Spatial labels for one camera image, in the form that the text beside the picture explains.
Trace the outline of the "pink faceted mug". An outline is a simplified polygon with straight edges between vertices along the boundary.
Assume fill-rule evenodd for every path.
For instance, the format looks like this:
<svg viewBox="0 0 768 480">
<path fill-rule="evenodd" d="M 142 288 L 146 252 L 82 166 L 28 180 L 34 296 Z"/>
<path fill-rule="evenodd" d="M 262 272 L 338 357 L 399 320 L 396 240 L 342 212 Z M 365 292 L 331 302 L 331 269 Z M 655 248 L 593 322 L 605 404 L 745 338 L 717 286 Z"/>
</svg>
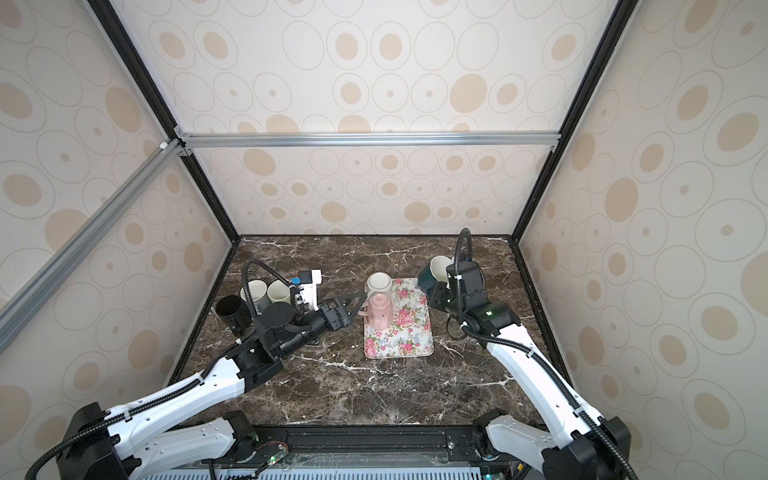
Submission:
<svg viewBox="0 0 768 480">
<path fill-rule="evenodd" d="M 373 294 L 359 311 L 367 325 L 374 330 L 383 330 L 389 327 L 393 313 L 391 298 L 385 293 Z"/>
</svg>

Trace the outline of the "dark teal mug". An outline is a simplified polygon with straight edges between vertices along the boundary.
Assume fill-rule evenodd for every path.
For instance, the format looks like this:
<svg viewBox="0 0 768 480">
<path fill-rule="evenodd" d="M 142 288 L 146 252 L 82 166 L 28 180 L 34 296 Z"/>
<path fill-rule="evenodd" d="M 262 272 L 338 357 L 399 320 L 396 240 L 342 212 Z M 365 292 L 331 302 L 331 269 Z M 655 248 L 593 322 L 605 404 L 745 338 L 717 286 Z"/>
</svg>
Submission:
<svg viewBox="0 0 768 480">
<path fill-rule="evenodd" d="M 453 264 L 453 259 L 443 255 L 432 257 L 417 277 L 417 286 L 423 292 L 432 290 L 438 283 L 448 281 L 447 268 Z"/>
</svg>

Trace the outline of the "light green mug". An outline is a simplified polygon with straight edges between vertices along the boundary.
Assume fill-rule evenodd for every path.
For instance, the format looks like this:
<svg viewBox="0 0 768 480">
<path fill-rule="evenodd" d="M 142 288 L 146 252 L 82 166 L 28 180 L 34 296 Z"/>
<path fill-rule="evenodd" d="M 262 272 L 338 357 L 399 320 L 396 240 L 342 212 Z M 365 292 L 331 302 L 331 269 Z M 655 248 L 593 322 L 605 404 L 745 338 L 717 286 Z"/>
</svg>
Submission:
<svg viewBox="0 0 768 480">
<path fill-rule="evenodd" d="M 267 297 L 271 303 L 291 303 L 290 286 L 275 280 L 267 288 Z"/>
</svg>

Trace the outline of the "grey mug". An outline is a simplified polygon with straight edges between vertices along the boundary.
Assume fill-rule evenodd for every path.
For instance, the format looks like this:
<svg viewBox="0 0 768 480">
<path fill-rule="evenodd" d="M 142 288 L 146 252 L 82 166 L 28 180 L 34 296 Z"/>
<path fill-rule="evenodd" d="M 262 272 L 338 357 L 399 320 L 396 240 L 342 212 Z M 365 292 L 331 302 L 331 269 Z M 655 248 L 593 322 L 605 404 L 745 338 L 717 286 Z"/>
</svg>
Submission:
<svg viewBox="0 0 768 480">
<path fill-rule="evenodd" d="M 251 294 L 251 301 L 257 315 L 261 315 L 271 305 L 270 300 L 267 297 L 268 284 L 262 280 L 249 281 L 247 287 L 240 289 L 240 297 L 243 300 L 247 299 L 246 291 Z"/>
</svg>

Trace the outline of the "black mug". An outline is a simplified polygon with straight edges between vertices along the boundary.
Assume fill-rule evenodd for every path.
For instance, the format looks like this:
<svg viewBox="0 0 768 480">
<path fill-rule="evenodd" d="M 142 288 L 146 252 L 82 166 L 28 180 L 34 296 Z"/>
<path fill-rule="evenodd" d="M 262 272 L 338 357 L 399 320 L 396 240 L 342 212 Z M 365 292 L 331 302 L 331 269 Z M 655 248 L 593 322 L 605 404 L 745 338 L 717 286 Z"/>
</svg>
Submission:
<svg viewBox="0 0 768 480">
<path fill-rule="evenodd" d="M 215 305 L 215 314 L 236 337 L 247 335 L 252 317 L 245 301 L 239 295 L 228 295 Z"/>
</svg>

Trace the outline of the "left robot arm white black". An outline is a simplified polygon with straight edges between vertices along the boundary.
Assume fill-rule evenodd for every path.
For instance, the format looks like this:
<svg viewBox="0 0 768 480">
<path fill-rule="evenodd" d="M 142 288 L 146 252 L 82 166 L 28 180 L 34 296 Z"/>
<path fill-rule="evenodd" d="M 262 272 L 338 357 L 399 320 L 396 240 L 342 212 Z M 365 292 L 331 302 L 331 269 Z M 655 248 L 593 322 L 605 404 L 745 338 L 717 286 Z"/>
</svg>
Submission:
<svg viewBox="0 0 768 480">
<path fill-rule="evenodd" d="M 284 358 L 351 325 L 366 299 L 358 291 L 325 299 L 314 310 L 278 302 L 257 312 L 238 295 L 223 298 L 215 310 L 239 334 L 234 344 L 203 371 L 151 395 L 109 409 L 98 403 L 80 408 L 64 439 L 29 467 L 27 478 L 36 478 L 49 461 L 63 479 L 140 479 L 196 460 L 250 459 L 261 449 L 241 413 L 178 425 L 266 383 L 282 371 Z"/>
</svg>

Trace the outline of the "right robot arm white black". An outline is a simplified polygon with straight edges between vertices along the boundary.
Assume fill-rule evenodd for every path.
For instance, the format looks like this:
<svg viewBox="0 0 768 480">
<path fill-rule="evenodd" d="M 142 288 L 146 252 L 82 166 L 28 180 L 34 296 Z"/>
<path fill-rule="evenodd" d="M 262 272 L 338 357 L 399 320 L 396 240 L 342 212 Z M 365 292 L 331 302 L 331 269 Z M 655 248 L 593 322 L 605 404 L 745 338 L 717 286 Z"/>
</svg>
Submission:
<svg viewBox="0 0 768 480">
<path fill-rule="evenodd" d="M 544 425 L 508 414 L 477 422 L 483 457 L 510 455 L 546 479 L 634 479 L 631 433 L 619 418 L 606 418 L 571 387 L 536 346 L 519 316 L 490 300 L 484 274 L 469 259 L 433 258 L 418 277 L 431 308 L 457 321 L 512 375 Z"/>
</svg>

